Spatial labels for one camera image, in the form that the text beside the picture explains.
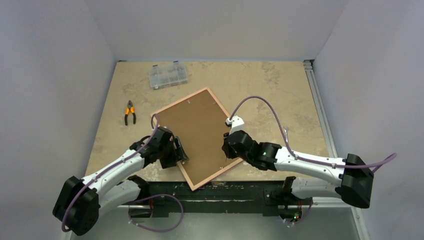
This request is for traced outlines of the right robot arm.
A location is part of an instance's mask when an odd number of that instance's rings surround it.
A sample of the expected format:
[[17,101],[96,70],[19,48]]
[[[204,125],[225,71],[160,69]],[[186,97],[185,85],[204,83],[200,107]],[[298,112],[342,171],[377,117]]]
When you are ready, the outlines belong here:
[[331,158],[290,153],[287,147],[276,143],[256,142],[243,130],[225,133],[222,150],[227,158],[240,158],[261,171],[295,172],[317,179],[295,178],[286,184],[280,196],[288,204],[298,199],[329,197],[356,208],[370,207],[374,173],[355,154]]

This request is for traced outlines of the pink photo frame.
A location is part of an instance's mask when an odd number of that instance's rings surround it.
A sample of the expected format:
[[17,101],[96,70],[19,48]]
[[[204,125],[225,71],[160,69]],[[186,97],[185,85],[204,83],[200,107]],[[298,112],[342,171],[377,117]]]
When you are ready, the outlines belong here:
[[222,150],[230,114],[209,87],[155,111],[160,126],[179,137],[188,160],[177,163],[192,191],[234,168],[243,160],[228,159]]

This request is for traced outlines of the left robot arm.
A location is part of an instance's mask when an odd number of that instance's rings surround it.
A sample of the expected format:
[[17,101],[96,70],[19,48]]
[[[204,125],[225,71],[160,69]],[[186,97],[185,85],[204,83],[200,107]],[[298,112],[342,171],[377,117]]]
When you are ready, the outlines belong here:
[[149,183],[134,173],[156,161],[167,169],[188,159],[180,139],[169,129],[156,127],[101,170],[83,178],[68,178],[52,214],[61,221],[63,232],[82,236],[101,215],[120,205],[147,203],[152,208],[155,195]]

